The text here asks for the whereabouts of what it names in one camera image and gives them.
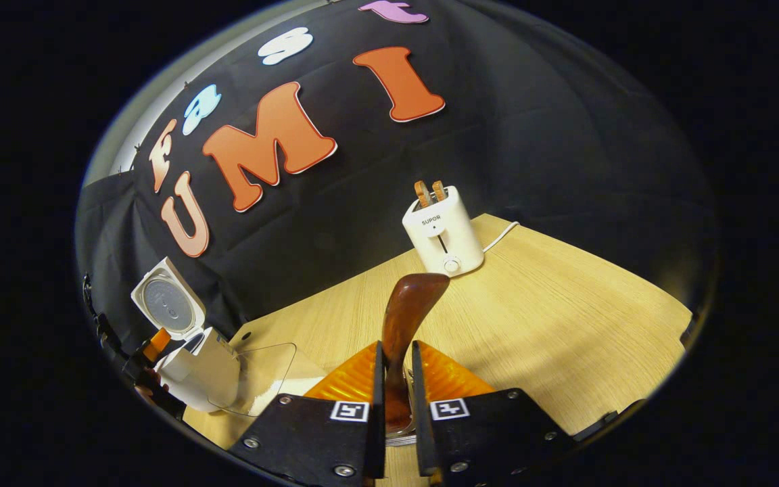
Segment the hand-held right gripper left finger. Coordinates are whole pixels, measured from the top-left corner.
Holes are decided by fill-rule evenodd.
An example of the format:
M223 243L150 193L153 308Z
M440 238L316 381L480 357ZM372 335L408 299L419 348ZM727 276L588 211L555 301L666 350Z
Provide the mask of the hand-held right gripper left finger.
M383 362L380 340L349 358L364 400L276 395L228 453L280 485L374 485L385 465Z

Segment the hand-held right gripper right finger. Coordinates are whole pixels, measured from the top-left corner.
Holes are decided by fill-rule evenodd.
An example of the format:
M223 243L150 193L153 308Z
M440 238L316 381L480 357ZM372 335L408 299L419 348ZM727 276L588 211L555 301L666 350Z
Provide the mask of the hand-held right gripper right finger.
M430 400L433 346L411 346L417 462L433 486L529 486L574 453L574 440L522 389Z

